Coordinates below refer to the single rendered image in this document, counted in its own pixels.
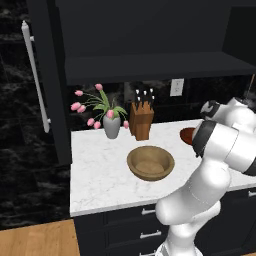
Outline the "black base cabinet door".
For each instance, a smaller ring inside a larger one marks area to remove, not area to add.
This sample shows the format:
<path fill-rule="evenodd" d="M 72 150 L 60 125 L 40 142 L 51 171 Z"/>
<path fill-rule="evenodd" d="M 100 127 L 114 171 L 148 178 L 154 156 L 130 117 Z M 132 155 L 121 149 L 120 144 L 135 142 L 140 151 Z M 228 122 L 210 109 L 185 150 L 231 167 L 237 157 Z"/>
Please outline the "black base cabinet door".
<path fill-rule="evenodd" d="M 203 256 L 241 256 L 246 239 L 256 222 L 256 196 L 249 197 L 249 188 L 227 192 L 220 213 L 202 229 L 198 248 Z"/>

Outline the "large tan wooden bowl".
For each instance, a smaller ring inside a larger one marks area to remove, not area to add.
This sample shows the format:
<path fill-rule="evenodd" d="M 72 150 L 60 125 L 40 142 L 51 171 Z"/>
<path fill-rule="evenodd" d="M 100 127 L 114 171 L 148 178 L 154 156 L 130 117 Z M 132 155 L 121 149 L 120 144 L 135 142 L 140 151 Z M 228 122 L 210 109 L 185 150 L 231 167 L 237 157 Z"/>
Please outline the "large tan wooden bowl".
<path fill-rule="evenodd" d="M 127 156 L 131 172 L 144 181 L 158 181 L 168 176 L 175 166 L 173 156 L 160 147 L 141 146 Z"/>

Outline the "wooden knife block with knives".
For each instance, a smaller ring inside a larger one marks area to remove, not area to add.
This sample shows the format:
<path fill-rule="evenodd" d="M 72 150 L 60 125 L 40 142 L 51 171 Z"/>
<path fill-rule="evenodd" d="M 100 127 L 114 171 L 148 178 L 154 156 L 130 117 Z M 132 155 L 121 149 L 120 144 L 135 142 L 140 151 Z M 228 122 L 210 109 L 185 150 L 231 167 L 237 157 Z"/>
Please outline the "wooden knife block with knives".
<path fill-rule="evenodd" d="M 136 89 L 135 99 L 131 103 L 129 128 L 137 141 L 149 139 L 149 132 L 154 117 L 153 89 Z"/>

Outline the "white wall outlet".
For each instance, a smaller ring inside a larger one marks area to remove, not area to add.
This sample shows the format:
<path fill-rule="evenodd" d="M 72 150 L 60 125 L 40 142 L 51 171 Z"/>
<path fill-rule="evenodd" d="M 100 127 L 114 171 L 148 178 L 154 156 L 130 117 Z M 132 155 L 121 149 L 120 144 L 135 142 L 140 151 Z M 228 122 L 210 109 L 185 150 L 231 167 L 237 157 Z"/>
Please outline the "white wall outlet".
<path fill-rule="evenodd" d="M 181 96 L 183 93 L 184 79 L 173 79 L 171 81 L 170 96 Z"/>

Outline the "black drawer front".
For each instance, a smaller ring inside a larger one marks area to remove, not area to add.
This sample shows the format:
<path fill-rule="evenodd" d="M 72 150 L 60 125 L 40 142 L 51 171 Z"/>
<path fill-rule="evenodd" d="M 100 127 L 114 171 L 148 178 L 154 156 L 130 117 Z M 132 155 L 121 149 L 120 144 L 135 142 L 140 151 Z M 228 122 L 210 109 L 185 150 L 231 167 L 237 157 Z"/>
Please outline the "black drawer front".
<path fill-rule="evenodd" d="M 150 205 L 143 205 L 143 206 L 114 210 L 114 211 L 108 211 L 105 213 L 105 221 L 107 224 L 113 224 L 113 223 L 124 222 L 132 219 L 142 218 L 145 216 L 155 215 L 155 213 L 142 215 L 141 211 L 143 208 L 147 210 L 155 210 L 155 205 L 150 204 Z"/>
<path fill-rule="evenodd" d="M 139 253 L 147 254 L 157 251 L 160 243 L 129 244 L 113 248 L 107 252 L 108 256 L 138 256 Z"/>
<path fill-rule="evenodd" d="M 168 226 L 162 225 L 154 220 L 131 222 L 110 228 L 108 231 L 108 241 L 112 245 L 139 240 L 142 232 L 149 234 L 155 233 L 157 230 L 160 230 L 163 235 L 168 231 Z"/>

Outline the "grey vase with pink tulips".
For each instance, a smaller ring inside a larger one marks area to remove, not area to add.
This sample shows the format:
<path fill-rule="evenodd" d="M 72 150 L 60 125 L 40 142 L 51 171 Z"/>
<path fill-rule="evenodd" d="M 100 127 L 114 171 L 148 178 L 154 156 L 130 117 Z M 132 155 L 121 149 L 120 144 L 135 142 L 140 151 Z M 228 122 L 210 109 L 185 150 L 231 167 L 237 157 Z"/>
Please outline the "grey vase with pink tulips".
<path fill-rule="evenodd" d="M 83 103 L 74 102 L 70 108 L 77 113 L 85 112 L 88 107 L 92 107 L 93 111 L 99 110 L 100 114 L 94 118 L 90 118 L 87 121 L 87 125 L 93 127 L 95 130 L 103 128 L 109 139 L 116 139 L 121 126 L 125 129 L 129 128 L 129 122 L 127 120 L 128 113 L 124 108 L 116 105 L 115 100 L 109 102 L 102 84 L 95 84 L 94 87 L 100 96 L 85 93 L 82 90 L 76 90 L 74 92 L 76 96 L 87 96 L 87 100 Z"/>

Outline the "small reddish-brown bowl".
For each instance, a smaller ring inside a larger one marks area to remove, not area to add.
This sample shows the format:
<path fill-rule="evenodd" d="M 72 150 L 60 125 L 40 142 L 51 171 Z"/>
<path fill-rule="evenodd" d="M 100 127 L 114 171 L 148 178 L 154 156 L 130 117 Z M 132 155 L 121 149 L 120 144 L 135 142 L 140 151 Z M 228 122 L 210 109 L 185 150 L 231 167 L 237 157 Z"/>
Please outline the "small reddish-brown bowl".
<path fill-rule="evenodd" d="M 192 144 L 192 134 L 194 132 L 193 127 L 184 128 L 180 131 L 180 138 L 188 145 Z"/>

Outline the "open black cabinet door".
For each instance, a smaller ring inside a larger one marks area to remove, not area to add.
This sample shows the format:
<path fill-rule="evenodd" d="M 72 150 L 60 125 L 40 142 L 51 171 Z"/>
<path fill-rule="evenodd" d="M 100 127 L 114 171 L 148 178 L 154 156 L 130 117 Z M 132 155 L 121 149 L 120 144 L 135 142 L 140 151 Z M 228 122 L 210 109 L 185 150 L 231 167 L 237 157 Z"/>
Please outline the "open black cabinet door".
<path fill-rule="evenodd" d="M 58 162 L 72 163 L 65 51 L 56 0 L 26 0 Z"/>

